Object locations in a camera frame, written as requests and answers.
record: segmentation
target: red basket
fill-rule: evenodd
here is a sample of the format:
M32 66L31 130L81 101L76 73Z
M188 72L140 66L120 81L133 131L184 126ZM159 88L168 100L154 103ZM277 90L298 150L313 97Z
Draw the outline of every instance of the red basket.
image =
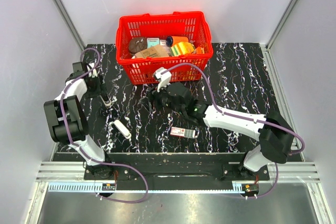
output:
M204 48L201 55L181 55L177 57L131 59L128 44L134 37L185 36L193 40L195 47ZM211 45L209 26L202 12L174 12L169 15L124 16L119 20L116 38L117 62L122 65L133 84L157 82L154 72L164 67L168 69L182 62L192 63L204 70L214 51ZM190 66L182 66L171 71L171 81L199 80L201 74Z

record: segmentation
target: cardboard box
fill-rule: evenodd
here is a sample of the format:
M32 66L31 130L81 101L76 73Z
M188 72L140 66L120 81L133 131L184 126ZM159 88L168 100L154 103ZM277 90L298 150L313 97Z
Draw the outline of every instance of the cardboard box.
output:
M166 50L161 45L156 45L154 47L147 48L135 54L136 58L161 58L169 57Z

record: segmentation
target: snack package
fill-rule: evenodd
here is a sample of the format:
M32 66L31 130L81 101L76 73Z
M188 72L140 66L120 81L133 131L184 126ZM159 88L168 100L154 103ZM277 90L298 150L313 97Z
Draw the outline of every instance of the snack package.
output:
M170 48L172 56L192 54L195 46L189 42L179 42Z
M167 46L166 41L164 39L160 39L160 45L166 50L167 54L171 56L172 54L170 53L170 47Z
M158 58L158 57L169 57L166 50L161 45L156 45L154 47L147 48L135 54L136 58Z
M194 51L193 54L201 55L204 54L204 48L203 47L197 47Z

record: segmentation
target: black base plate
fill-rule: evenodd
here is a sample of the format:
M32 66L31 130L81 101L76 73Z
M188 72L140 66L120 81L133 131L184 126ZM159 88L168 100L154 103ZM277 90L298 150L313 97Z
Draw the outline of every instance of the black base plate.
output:
M255 180L230 174L221 180L224 171L235 170L243 154L109 154L115 163L128 164L138 169L146 178L150 190L228 190L232 180ZM262 168L259 180L269 180ZM128 168L115 167L118 171L118 190L144 190L141 177ZM85 174L85 179L92 179Z

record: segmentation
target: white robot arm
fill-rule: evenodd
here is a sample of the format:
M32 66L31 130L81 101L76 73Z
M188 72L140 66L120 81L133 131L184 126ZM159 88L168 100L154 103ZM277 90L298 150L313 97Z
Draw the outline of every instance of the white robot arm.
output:
M266 116L216 107L210 103L195 100L181 83L170 84L172 75L166 69L158 69L154 76L159 81L159 85L150 90L149 99L156 107L171 108L196 125L235 131L259 141L258 146L246 153L240 169L257 172L270 162L283 164L287 161L294 137L262 123L262 121L272 122L292 131L278 112L272 112Z

